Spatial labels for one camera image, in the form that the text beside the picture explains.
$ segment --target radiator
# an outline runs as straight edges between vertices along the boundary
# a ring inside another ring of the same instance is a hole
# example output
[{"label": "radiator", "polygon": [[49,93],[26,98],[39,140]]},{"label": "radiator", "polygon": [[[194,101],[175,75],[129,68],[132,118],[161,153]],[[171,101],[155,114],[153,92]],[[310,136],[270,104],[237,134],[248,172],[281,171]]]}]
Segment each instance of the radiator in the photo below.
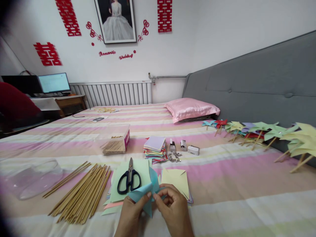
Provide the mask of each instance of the radiator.
[{"label": "radiator", "polygon": [[70,83],[75,94],[86,95],[86,106],[151,104],[151,80],[129,82]]}]

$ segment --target bundle of bamboo skewers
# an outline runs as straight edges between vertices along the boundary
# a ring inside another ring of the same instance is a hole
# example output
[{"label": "bundle of bamboo skewers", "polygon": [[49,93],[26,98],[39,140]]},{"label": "bundle of bamboo skewers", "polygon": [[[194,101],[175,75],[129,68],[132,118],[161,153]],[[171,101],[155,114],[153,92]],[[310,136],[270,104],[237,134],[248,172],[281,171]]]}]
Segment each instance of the bundle of bamboo skewers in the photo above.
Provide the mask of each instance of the bundle of bamboo skewers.
[{"label": "bundle of bamboo skewers", "polygon": [[92,169],[56,204],[49,216],[61,214],[70,224],[85,224],[98,206],[111,174],[110,167],[95,164]]},{"label": "bundle of bamboo skewers", "polygon": [[43,198],[47,198],[49,195],[57,191],[61,186],[68,183],[70,180],[72,180],[74,177],[76,177],[78,174],[80,174],[82,171],[84,171],[88,166],[90,166],[91,163],[86,161],[81,166],[79,166],[76,170],[74,170],[70,175],[68,175],[66,178],[64,178],[62,181],[60,181],[58,184],[56,184],[49,192],[47,192]]},{"label": "bundle of bamboo skewers", "polygon": [[101,147],[104,155],[115,155],[125,153],[125,142],[124,140],[109,141]]}]

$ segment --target wooden desk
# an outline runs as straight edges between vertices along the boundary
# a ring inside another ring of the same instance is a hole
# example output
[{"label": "wooden desk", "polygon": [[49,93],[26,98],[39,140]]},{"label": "wooden desk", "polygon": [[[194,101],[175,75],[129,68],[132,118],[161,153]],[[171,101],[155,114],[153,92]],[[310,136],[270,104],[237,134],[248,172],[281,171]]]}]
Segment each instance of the wooden desk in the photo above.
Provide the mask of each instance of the wooden desk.
[{"label": "wooden desk", "polygon": [[63,108],[68,107],[68,106],[81,105],[84,110],[87,109],[86,104],[84,102],[85,97],[86,97],[85,95],[55,97],[54,99],[60,108],[59,110],[60,117],[61,118],[65,117]]}]

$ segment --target white wedding dress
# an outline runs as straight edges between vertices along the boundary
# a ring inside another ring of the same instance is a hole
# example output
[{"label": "white wedding dress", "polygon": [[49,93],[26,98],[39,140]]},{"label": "white wedding dress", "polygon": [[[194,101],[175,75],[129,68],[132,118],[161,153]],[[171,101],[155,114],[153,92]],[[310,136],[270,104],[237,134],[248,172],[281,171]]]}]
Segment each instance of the white wedding dress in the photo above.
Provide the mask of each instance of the white wedding dress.
[{"label": "white wedding dress", "polygon": [[108,17],[103,24],[105,39],[109,40],[132,40],[134,38],[133,28],[122,16],[122,5],[112,3],[112,16]]}]

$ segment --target satin pillowcase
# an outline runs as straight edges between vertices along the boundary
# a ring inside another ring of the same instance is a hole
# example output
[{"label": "satin pillowcase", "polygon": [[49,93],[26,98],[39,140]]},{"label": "satin pillowcase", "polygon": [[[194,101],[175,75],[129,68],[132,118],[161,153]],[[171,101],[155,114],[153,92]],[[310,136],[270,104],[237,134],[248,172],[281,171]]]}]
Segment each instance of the satin pillowcase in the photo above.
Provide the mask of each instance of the satin pillowcase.
[{"label": "satin pillowcase", "polygon": [[192,98],[181,98],[168,102],[165,107],[172,113],[173,123],[183,119],[196,118],[210,114],[220,114],[215,105]]}]

